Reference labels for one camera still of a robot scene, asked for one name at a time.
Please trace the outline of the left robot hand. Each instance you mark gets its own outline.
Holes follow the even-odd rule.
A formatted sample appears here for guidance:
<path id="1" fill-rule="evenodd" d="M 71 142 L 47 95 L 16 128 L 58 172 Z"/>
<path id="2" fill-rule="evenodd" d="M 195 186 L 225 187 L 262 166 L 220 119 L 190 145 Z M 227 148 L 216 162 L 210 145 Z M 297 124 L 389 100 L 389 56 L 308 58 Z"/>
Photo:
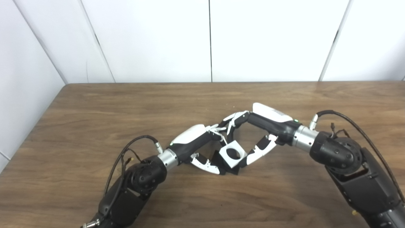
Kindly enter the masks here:
<path id="1" fill-rule="evenodd" d="M 218 124 L 204 126 L 197 124 L 178 135 L 168 146 L 174 152 L 177 165 L 192 164 L 201 170 L 217 175 L 225 175 L 226 171 L 212 163 L 208 158 L 198 153 L 198 150 L 211 141 L 219 141 L 227 145 L 222 135 L 227 128 Z"/>

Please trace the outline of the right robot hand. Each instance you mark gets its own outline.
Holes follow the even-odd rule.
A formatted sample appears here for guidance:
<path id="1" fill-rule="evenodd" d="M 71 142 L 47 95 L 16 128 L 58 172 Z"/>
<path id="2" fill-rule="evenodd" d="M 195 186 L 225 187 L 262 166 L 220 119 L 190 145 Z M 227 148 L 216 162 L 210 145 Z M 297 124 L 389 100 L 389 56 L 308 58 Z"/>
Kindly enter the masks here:
<path id="1" fill-rule="evenodd" d="M 267 155 L 276 145 L 292 146 L 304 126 L 285 113 L 261 103 L 253 103 L 252 111 L 240 111 L 224 118 L 219 127 L 227 129 L 227 142 L 234 141 L 234 131 L 249 123 L 268 132 L 238 163 L 240 168 Z"/>

